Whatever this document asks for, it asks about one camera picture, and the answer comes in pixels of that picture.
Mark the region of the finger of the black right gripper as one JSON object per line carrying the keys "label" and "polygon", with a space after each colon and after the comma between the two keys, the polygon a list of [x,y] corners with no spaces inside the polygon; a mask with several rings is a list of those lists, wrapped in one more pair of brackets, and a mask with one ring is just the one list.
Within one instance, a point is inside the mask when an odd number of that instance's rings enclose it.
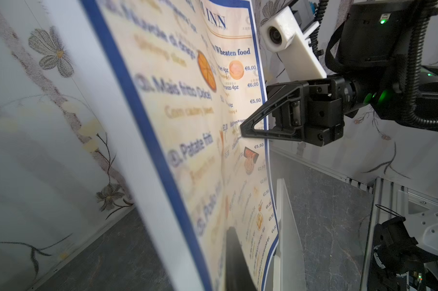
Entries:
{"label": "finger of the black right gripper", "polygon": [[[267,101],[241,124],[242,137],[306,141],[309,83],[307,81],[277,83],[267,86],[266,93]],[[268,117],[275,118],[273,128],[255,128],[260,121]]]}

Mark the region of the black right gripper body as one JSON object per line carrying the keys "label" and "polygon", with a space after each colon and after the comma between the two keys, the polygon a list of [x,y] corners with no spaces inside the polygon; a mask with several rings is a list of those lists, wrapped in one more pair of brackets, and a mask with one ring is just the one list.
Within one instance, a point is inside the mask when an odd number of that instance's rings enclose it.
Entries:
{"label": "black right gripper body", "polygon": [[354,116],[364,105],[364,81],[354,74],[308,80],[307,140],[323,147],[343,137],[344,117]]}

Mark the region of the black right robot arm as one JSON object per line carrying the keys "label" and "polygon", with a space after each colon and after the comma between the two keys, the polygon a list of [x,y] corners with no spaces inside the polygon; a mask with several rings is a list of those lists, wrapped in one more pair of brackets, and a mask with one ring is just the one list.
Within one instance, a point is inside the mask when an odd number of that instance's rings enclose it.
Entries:
{"label": "black right robot arm", "polygon": [[[422,64],[436,1],[352,4],[325,50],[317,37],[327,1],[297,20],[291,1],[261,25],[267,49],[289,81],[268,85],[267,101],[240,129],[245,138],[323,147],[343,137],[344,119],[364,106],[375,120],[438,132],[438,67]],[[408,190],[377,178],[361,287],[366,291],[438,291],[438,204],[408,211]]]}

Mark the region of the white acrylic menu rack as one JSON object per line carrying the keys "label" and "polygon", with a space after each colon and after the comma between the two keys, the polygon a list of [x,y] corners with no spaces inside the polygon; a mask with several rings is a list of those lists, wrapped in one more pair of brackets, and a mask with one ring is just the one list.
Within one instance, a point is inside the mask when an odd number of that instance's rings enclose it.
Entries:
{"label": "white acrylic menu rack", "polygon": [[277,180],[276,198],[279,240],[274,256],[272,289],[305,291],[304,250],[284,179]]}

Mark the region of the dim sum laminated menu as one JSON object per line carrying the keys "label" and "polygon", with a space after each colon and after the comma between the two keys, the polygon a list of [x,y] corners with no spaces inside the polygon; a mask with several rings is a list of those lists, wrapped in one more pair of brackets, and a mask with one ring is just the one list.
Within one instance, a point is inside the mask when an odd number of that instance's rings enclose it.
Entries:
{"label": "dim sum laminated menu", "polygon": [[257,291],[279,239],[249,1],[48,1],[177,291],[226,291],[237,231]]}

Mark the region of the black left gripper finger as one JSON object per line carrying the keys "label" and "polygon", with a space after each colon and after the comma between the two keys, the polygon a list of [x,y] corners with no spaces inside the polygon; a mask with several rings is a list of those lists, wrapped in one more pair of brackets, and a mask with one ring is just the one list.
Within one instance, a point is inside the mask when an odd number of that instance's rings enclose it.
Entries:
{"label": "black left gripper finger", "polygon": [[226,290],[257,290],[249,273],[237,231],[234,227],[230,227],[226,232]]}

